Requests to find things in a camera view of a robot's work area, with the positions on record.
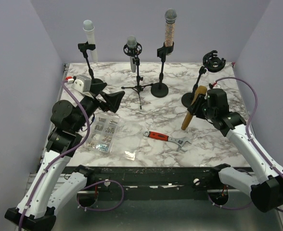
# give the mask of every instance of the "lavender wall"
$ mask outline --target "lavender wall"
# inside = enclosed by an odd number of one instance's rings
[[[267,151],[283,165],[283,0],[272,0],[235,65],[237,77],[253,85],[259,106],[253,127]],[[240,84],[249,111],[251,91]]]
[[[0,0],[0,231],[39,163],[63,64],[29,0]]]
[[[85,62],[77,44],[86,42],[90,19],[100,62],[129,61],[122,49],[134,35],[141,62],[159,62],[168,8],[176,9],[175,49],[167,62],[200,62],[211,50],[233,62],[270,0],[31,0],[58,54],[66,63]]]

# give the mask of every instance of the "gray microphone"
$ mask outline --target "gray microphone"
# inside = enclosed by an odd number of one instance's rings
[[[127,41],[127,46],[130,49],[134,49],[137,46],[137,41],[135,36],[129,36]],[[131,63],[131,71],[136,72],[136,64],[133,62],[134,57],[130,56],[130,63]]]

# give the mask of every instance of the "metal floor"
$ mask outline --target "metal floor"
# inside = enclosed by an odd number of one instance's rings
[[[240,206],[249,198],[230,192],[226,205]],[[117,202],[100,202],[109,207]],[[53,231],[283,231],[276,210],[261,213],[254,205],[229,211],[213,207],[209,201],[125,201],[110,212],[77,209],[76,199],[62,209]]]

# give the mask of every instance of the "tripod microphone stand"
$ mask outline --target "tripod microphone stand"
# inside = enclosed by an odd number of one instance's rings
[[[86,59],[86,63],[87,63],[87,66],[88,66],[88,73],[89,73],[89,75],[91,77],[92,82],[93,83],[103,83],[103,81],[101,79],[94,78],[93,70],[90,67],[90,63],[89,63],[89,60],[88,60],[87,50],[93,51],[95,49],[95,44],[88,44],[88,42],[86,42],[86,43],[79,43],[78,44],[78,49],[79,49],[80,52],[83,53],[83,56]]]
[[[137,92],[138,94],[138,97],[140,99],[140,109],[142,109],[142,103],[141,103],[141,95],[140,93],[144,90],[145,87],[148,87],[148,86],[152,86],[153,83],[151,84],[147,84],[147,85],[143,85],[141,86],[140,85],[140,81],[143,81],[143,77],[140,77],[140,59],[139,59],[139,55],[142,51],[142,46],[141,44],[137,43],[136,47],[135,48],[130,48],[127,44],[123,47],[123,51],[124,51],[124,54],[130,56],[130,57],[134,57],[133,58],[133,63],[136,65],[136,70],[137,70],[137,75],[136,75],[136,82],[137,82],[137,85],[134,86],[134,87],[121,87],[121,89],[132,89],[134,90],[135,92]]]

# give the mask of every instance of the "round base microphone stand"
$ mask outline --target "round base microphone stand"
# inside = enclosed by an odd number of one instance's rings
[[[86,59],[86,63],[87,63],[87,66],[88,66],[88,73],[89,73],[89,75],[91,77],[91,81],[93,83],[103,83],[103,81],[101,79],[94,77],[93,70],[90,67],[90,63],[89,63],[89,60],[88,60],[87,50],[93,51],[95,49],[95,44],[88,44],[88,42],[86,42],[86,43],[79,43],[78,44],[78,49],[79,49],[80,52],[83,53],[83,56]]]
[[[140,93],[144,90],[145,87],[148,87],[148,86],[152,86],[153,83],[151,84],[147,84],[147,85],[140,85],[140,81],[143,81],[143,77],[140,77],[140,59],[139,59],[139,55],[142,51],[142,46],[141,44],[139,44],[137,42],[137,45],[135,48],[130,48],[127,44],[124,46],[123,48],[123,51],[126,55],[130,56],[130,57],[134,57],[133,58],[133,63],[136,65],[136,70],[137,70],[137,75],[136,75],[136,83],[137,85],[134,86],[134,87],[121,87],[121,89],[132,89],[134,90],[135,92],[137,92],[138,94],[138,97],[140,99],[140,109],[142,109],[142,103],[141,103],[141,95]]]
[[[157,98],[163,98],[168,95],[168,86],[163,83],[164,78],[164,63],[166,61],[166,55],[172,53],[174,50],[174,42],[172,43],[171,47],[166,47],[165,43],[163,46],[156,51],[157,57],[161,58],[162,66],[161,66],[161,73],[159,75],[159,82],[154,83],[151,87],[151,94]]]
[[[211,51],[207,53],[203,57],[203,66],[199,69],[199,76],[193,86],[192,92],[185,93],[181,98],[181,103],[183,104],[183,106],[189,107],[191,105],[194,99],[195,92],[198,88],[198,83],[201,75],[205,74],[207,70],[212,73],[221,71],[224,68],[225,64],[226,60],[224,58],[219,59],[217,51]]]

